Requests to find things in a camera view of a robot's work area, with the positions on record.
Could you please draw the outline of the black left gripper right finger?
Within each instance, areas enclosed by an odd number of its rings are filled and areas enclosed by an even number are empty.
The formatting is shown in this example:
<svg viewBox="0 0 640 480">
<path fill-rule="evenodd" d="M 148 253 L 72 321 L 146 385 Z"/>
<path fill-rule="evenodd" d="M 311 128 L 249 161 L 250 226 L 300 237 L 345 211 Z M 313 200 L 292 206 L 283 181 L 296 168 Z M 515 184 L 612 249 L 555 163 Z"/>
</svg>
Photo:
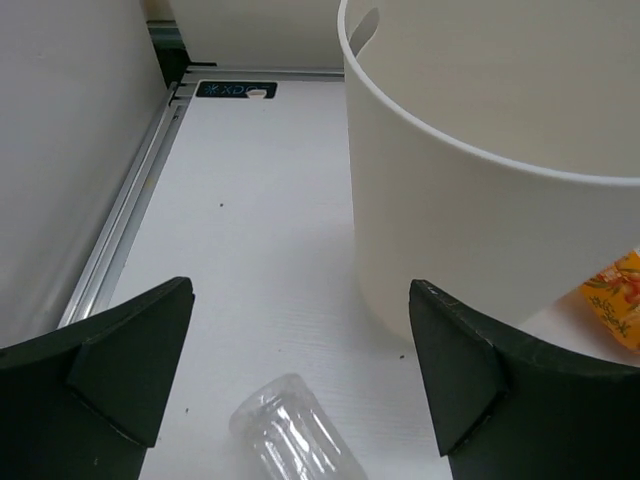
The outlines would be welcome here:
<svg viewBox="0 0 640 480">
<path fill-rule="evenodd" d="M 477 312 L 425 280 L 409 315 L 439 454 L 456 479 L 635 479 L 639 371 Z"/>
</svg>

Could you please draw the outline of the clear crushed plastic bottle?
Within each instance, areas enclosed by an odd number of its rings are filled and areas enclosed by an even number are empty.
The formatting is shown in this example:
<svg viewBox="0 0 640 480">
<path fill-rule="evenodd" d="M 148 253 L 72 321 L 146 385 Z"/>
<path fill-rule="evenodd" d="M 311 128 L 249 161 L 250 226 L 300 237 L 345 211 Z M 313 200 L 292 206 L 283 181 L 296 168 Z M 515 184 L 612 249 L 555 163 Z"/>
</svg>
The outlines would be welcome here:
<svg viewBox="0 0 640 480">
<path fill-rule="evenodd" d="M 244 400 L 229 430 L 269 479 L 366 479 L 360 462 L 298 374 Z"/>
</svg>

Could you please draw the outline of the orange juice plastic bottle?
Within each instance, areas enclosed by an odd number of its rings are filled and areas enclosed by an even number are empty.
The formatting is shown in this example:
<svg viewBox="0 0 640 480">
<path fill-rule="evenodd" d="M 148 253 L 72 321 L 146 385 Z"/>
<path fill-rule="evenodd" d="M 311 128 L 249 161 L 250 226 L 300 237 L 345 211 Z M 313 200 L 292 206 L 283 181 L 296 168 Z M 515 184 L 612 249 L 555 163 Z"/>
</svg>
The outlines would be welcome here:
<svg viewBox="0 0 640 480">
<path fill-rule="evenodd" d="M 615 340 L 639 352 L 639 248 L 589 278 L 579 291 Z"/>
</svg>

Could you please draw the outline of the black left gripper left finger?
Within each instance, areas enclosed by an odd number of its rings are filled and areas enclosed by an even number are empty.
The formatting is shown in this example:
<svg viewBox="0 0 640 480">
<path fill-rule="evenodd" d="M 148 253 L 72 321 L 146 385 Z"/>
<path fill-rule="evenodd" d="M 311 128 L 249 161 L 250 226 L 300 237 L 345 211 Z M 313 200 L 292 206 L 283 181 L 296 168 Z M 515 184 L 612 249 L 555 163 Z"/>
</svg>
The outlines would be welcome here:
<svg viewBox="0 0 640 480">
<path fill-rule="evenodd" d="M 175 277 L 1 351 L 4 479 L 136 479 L 156 445 L 194 306 Z"/>
</svg>

